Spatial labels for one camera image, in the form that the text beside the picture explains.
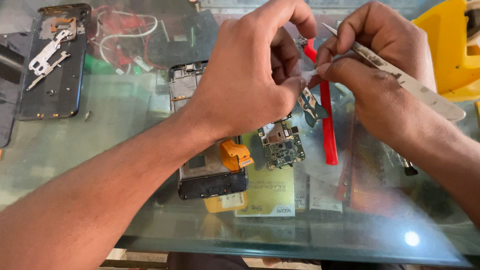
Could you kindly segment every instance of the hand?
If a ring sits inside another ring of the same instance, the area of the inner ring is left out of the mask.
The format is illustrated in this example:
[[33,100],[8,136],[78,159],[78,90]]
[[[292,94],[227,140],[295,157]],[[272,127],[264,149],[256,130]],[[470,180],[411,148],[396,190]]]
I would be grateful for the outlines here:
[[287,21],[303,36],[316,36],[313,13],[303,0],[270,0],[220,26],[207,69],[183,108],[201,119],[213,139],[258,129],[293,109],[306,82],[287,76],[300,58],[282,27]]
[[432,60],[425,32],[379,2],[354,11],[340,24],[338,38],[333,36],[319,47],[319,76],[344,84],[353,92],[356,115],[371,134],[400,147],[422,137],[430,123],[446,121],[403,89],[391,74],[360,63],[354,59],[357,57],[331,63],[333,56],[347,53],[355,40],[436,89]]

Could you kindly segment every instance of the finger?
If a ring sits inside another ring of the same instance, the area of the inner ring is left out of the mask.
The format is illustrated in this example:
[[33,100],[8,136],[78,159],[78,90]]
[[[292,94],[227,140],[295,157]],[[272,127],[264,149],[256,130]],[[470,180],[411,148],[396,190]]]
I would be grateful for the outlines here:
[[[357,36],[357,41],[367,47],[370,46],[373,36],[367,34],[360,34]],[[338,54],[337,52],[338,38],[331,36],[324,43],[322,43],[317,50],[317,60],[315,67],[319,67],[325,63],[331,63],[332,59]]]
[[314,88],[315,86],[319,85],[321,82],[323,82],[324,80],[322,78],[320,78],[320,76],[318,75],[314,75],[312,76],[312,79],[310,80],[310,82],[308,83],[307,87],[308,89],[312,89]]
[[372,100],[391,89],[401,89],[388,72],[368,67],[352,58],[343,58],[321,65],[319,76],[327,81],[341,83],[353,92],[355,98]]
[[282,26],[280,27],[270,45],[272,53],[283,64],[285,74],[290,74],[295,64],[300,59],[300,51],[292,36]]
[[[357,60],[360,63],[363,63],[364,65],[375,68],[375,66],[373,66],[370,62],[368,62],[363,57],[361,57],[360,55],[358,55],[356,53],[353,53],[353,52],[342,55],[340,57],[337,57],[337,58],[333,59],[331,62],[335,63],[335,62],[340,61],[340,60],[345,59],[345,58],[352,58],[352,59]],[[312,79],[308,83],[307,87],[308,87],[308,89],[312,89],[315,86],[317,86],[319,83],[321,83],[322,81],[324,81],[324,80],[319,75],[315,75],[315,76],[312,77]]]
[[347,53],[347,54],[344,54],[342,56],[339,56],[335,59],[333,59],[332,62],[337,62],[337,61],[340,61],[341,59],[344,59],[344,58],[351,58],[351,59],[355,59],[357,60],[358,62],[368,66],[368,67],[371,67],[371,68],[376,68],[371,62],[369,62],[368,60],[366,60],[365,58],[361,57],[360,55],[354,53],[354,52],[351,52],[351,53]]
[[273,54],[270,55],[272,64],[272,78],[276,85],[281,84],[287,78],[282,62]]
[[336,36],[331,36],[318,47],[315,67],[332,62],[332,58],[338,54],[336,51],[337,41]]
[[284,90],[285,98],[288,100],[293,100],[295,104],[300,93],[307,86],[307,81],[302,77],[290,77],[286,79],[279,87]]
[[391,7],[380,2],[368,2],[350,14],[338,27],[337,51],[346,53],[361,33],[374,36],[381,31],[393,29],[392,25],[405,25],[408,22]]
[[314,38],[317,35],[313,12],[304,0],[270,0],[242,19],[254,20],[259,28],[267,27],[266,36],[270,43],[277,29],[288,21],[296,25],[305,38]]

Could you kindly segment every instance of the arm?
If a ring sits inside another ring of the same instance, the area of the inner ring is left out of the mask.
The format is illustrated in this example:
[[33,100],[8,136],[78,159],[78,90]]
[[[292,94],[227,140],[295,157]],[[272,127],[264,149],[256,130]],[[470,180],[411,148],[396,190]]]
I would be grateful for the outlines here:
[[221,138],[287,115],[306,85],[285,75],[300,57],[281,27],[289,20],[305,37],[316,36],[303,0],[271,0],[225,21],[201,83],[179,112],[1,212],[3,267],[96,269],[142,204],[183,163]]
[[332,61],[357,40],[436,89],[425,32],[388,6],[370,2],[349,15],[338,33],[339,38],[331,37],[318,50],[319,76],[347,86],[365,128],[436,179],[480,226],[480,144],[418,101],[391,74],[351,57]]
[[192,121],[176,114],[6,208],[0,214],[5,268],[100,265],[149,196],[214,142]]

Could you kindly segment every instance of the microchip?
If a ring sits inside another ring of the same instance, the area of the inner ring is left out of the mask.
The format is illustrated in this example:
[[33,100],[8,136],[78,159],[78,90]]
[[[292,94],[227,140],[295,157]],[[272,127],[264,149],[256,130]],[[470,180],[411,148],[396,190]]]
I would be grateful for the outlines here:
[[299,132],[299,128],[297,126],[292,127],[290,130],[292,131],[292,134]]

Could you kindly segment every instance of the yellow container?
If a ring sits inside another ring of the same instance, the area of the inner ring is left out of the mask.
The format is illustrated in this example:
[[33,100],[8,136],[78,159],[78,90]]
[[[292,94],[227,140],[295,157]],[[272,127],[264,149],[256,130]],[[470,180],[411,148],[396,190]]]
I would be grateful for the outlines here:
[[480,98],[480,49],[467,47],[465,0],[447,0],[413,23],[428,34],[437,91],[451,101]]

